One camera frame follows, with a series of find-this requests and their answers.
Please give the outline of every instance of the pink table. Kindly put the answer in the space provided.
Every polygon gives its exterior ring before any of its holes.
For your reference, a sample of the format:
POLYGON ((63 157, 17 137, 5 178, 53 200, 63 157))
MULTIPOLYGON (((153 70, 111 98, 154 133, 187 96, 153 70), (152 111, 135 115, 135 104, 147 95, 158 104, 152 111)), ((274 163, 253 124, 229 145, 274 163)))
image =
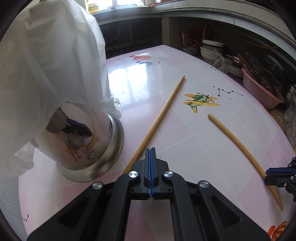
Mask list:
MULTIPOLYGON (((285 167, 294 151, 277 123, 242 86, 196 57, 158 46, 107 61, 110 88, 120 99, 125 131, 122 152, 103 176, 103 183, 121 175, 145 134, 183 75, 186 80, 148 147, 185 180, 209 181, 223 195, 268 231, 289 221, 295 211, 292 195, 278 189, 281 212, 270 189, 240 149, 210 120, 213 114, 246 146, 264 170, 285 167), (214 101, 194 107, 190 95, 202 93, 214 101)), ((35 167, 19 177, 20 208, 28 234, 58 212, 92 182, 63 177, 52 160, 37 149, 35 167)), ((133 201, 126 241, 171 241, 168 201, 133 201)))

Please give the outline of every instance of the constellation print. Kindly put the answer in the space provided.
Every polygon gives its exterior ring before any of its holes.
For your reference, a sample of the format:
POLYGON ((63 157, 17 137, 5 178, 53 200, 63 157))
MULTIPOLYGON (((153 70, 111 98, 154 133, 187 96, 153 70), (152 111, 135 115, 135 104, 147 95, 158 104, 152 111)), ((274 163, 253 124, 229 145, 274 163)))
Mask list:
POLYGON ((237 92, 235 92, 235 91, 225 91, 224 89, 220 89, 220 88, 218 88, 218 91, 219 91, 219 94, 218 94, 218 96, 221 96, 220 95, 220 91, 221 91, 221 93, 222 92, 225 92, 225 93, 227 93, 227 94, 231 94, 231 93, 236 93, 236 94, 238 94, 238 95, 241 95, 242 96, 242 94, 240 94, 240 93, 237 93, 237 92))
POLYGON ((27 219, 24 219, 24 218, 23 218, 23 220, 27 222, 28 218, 29 218, 29 215, 27 214, 27 219))

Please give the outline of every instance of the white plastic bag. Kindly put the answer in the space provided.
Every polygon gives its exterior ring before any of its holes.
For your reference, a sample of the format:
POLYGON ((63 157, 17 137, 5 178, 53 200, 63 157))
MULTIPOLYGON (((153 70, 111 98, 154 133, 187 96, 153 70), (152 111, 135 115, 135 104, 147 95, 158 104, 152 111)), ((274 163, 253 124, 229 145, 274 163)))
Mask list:
POLYGON ((214 57, 214 59, 209 64, 227 74, 228 65, 231 63, 231 60, 222 56, 222 54, 219 53, 216 49, 214 49, 213 54, 216 57, 214 57))
POLYGON ((65 101, 120 117, 104 47, 97 21, 74 0, 45 0, 17 16, 0 42, 0 176, 33 167, 15 153, 65 101))

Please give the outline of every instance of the metal screw cap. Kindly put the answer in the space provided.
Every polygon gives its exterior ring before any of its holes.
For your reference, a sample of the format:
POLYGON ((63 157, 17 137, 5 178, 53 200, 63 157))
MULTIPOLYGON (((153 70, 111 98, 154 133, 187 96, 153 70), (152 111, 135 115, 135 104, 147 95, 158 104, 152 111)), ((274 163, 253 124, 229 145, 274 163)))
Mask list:
POLYGON ((131 178, 136 178, 136 177, 139 175, 139 173, 137 173, 136 171, 131 171, 131 172, 128 173, 128 175, 129 175, 131 178))
POLYGON ((200 182, 200 187, 207 188, 208 186, 209 186, 209 183, 207 181, 201 181, 200 182))
POLYGON ((101 189, 103 184, 101 182, 93 183, 93 189, 101 189))
POLYGON ((171 172, 171 171, 165 171, 165 172, 163 173, 163 175, 164 175, 165 177, 171 177, 171 176, 173 176, 173 172, 171 172))

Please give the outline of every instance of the chopstick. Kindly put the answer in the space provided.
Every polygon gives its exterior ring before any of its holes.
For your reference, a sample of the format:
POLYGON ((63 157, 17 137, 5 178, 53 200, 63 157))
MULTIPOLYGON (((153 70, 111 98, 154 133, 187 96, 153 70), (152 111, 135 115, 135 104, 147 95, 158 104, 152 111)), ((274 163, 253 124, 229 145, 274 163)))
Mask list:
MULTIPOLYGON (((260 164, 256 161, 256 159, 252 156, 252 154, 247 150, 247 148, 228 130, 220 121, 218 121, 212 114, 208 114, 208 118, 214 122, 216 126, 218 126, 226 135, 230 137, 230 139, 242 150, 242 152, 248 157, 248 159, 253 163, 255 168, 258 170, 258 172, 261 174, 263 179, 266 177, 265 171, 262 169, 260 164)), ((281 202, 281 198, 279 197, 279 194, 277 193, 274 186, 269 186, 270 190, 272 191, 276 201, 279 204, 279 207, 281 210, 284 210, 283 203, 281 202)))
POLYGON ((172 92, 171 96, 169 97, 168 101, 166 102, 164 108, 162 109, 162 111, 160 112, 159 116, 157 117, 157 119, 155 120, 155 122, 153 123, 152 127, 150 128, 150 130, 148 131, 148 133, 146 134, 145 138, 143 139, 142 143, 140 144, 140 146, 138 147, 137 151, 135 152, 135 154, 133 155, 133 157, 131 158, 130 162, 128 163, 128 165, 126 166, 126 168, 123 171, 123 174, 128 173, 132 170, 133 168, 133 164, 139 160, 139 158, 141 157, 144 149, 146 148, 146 146, 148 145, 149 141, 151 140, 154 132, 156 131, 157 127, 159 126, 161 120, 163 119, 163 117, 165 116, 165 113, 167 112, 168 108, 170 107, 171 103, 173 102, 178 90, 180 89, 183 81, 185 79, 185 76, 182 77, 182 79, 180 80, 180 82, 177 84, 176 88, 174 89, 174 91, 172 92))

